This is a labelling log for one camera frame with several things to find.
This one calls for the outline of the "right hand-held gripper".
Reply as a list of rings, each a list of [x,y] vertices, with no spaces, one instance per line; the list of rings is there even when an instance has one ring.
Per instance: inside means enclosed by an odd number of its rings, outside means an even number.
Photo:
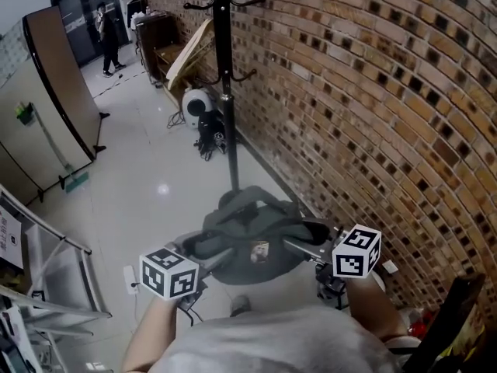
[[[313,235],[342,234],[341,227],[323,218],[304,217],[302,221]],[[331,265],[334,277],[368,277],[381,254],[381,232],[364,225],[355,225],[332,244],[328,239],[321,245],[298,239],[283,242],[288,250],[304,260]]]

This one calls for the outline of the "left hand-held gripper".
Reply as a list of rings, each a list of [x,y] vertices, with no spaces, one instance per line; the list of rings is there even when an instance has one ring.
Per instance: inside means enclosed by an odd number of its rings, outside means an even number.
[[[233,248],[197,263],[184,256],[196,256],[197,247],[206,239],[202,231],[179,236],[170,243],[170,250],[160,248],[140,255],[140,285],[155,296],[178,302],[182,310],[190,310],[206,288],[201,277],[208,277],[232,258]]]

